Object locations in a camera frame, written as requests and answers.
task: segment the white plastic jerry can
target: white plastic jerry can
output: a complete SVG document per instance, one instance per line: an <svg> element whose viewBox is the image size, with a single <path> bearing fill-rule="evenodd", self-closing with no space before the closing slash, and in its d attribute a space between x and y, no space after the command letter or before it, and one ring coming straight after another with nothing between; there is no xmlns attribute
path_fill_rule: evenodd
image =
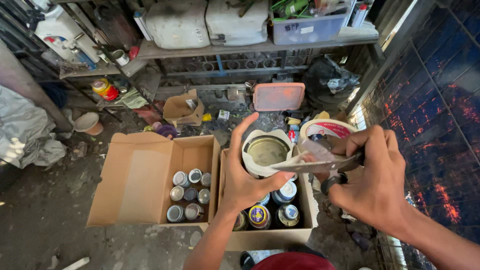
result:
<svg viewBox="0 0 480 270"><path fill-rule="evenodd" d="M163 49L194 49L210 45L205 26L206 0L159 0L147 15L147 28Z"/></svg>
<svg viewBox="0 0 480 270"><path fill-rule="evenodd" d="M210 0L205 21L210 42L218 46L245 46L267 40L268 0L257 0L243 17L247 1Z"/></svg>

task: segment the plastic bucket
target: plastic bucket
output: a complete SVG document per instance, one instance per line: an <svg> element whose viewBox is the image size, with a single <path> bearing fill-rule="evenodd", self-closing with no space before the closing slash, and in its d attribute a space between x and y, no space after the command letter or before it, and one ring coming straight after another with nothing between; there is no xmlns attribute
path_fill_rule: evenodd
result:
<svg viewBox="0 0 480 270"><path fill-rule="evenodd" d="M73 128L77 132L85 132L93 136L98 135L103 131L103 126L98 122L98 119L97 113L88 112L75 121Z"/></svg>

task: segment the masking tape roll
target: masking tape roll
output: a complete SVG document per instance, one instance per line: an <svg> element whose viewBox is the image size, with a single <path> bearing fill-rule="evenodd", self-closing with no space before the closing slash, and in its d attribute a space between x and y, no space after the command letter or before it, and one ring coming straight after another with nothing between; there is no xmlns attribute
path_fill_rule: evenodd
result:
<svg viewBox="0 0 480 270"><path fill-rule="evenodd" d="M321 135L332 135L338 138L345 138L351 133L357 132L358 129L354 128L353 126L332 119L315 119L306 122L300 129L300 137L298 141L298 146L300 152L305 151L303 149L302 142L304 140L308 140L308 137L313 134L321 134Z"/></svg>

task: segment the cardboard box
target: cardboard box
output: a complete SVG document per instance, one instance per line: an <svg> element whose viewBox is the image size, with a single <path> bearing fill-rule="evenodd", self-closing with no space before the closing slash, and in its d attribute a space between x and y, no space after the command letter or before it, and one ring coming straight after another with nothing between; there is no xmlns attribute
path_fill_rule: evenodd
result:
<svg viewBox="0 0 480 270"><path fill-rule="evenodd" d="M222 202L223 189L225 187L227 151L228 149L222 150L220 159L218 205ZM301 173L299 178L295 180L295 184L297 185L297 202L299 202L297 207L299 207L300 215L303 219L303 228L232 232L232 236L227 244L227 251L284 249L292 244L307 243L312 229L318 226L317 211L313 205L313 191L308 183L308 174Z"/></svg>
<svg viewBox="0 0 480 270"><path fill-rule="evenodd" d="M158 223L200 226L206 230L216 211L219 154L220 145L213 135L169 140L153 132L115 133L87 226ZM173 175L178 171L189 173L194 168L212 174L205 215L197 222L168 223L167 210L176 204L170 200Z"/></svg>
<svg viewBox="0 0 480 270"><path fill-rule="evenodd" d="M198 102L197 108L192 110L186 100ZM197 90L192 89L181 96L168 98L163 106L163 118L175 127L183 125L199 126L202 124L205 107L197 97Z"/></svg>

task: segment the handwritten label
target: handwritten label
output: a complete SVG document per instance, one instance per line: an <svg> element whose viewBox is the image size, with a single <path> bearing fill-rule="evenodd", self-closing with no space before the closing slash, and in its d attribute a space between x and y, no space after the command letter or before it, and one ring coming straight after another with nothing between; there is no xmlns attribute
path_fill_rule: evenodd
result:
<svg viewBox="0 0 480 270"><path fill-rule="evenodd" d="M300 28L300 34L306 34L313 32L313 26Z"/></svg>
<svg viewBox="0 0 480 270"><path fill-rule="evenodd" d="M295 31L298 28L299 28L299 24L290 24L290 25L285 26L285 31L286 32L291 31L291 30Z"/></svg>
<svg viewBox="0 0 480 270"><path fill-rule="evenodd" d="M202 31L200 29L195 29L195 33L197 34L198 42L202 43L204 41L204 38L202 37Z"/></svg>

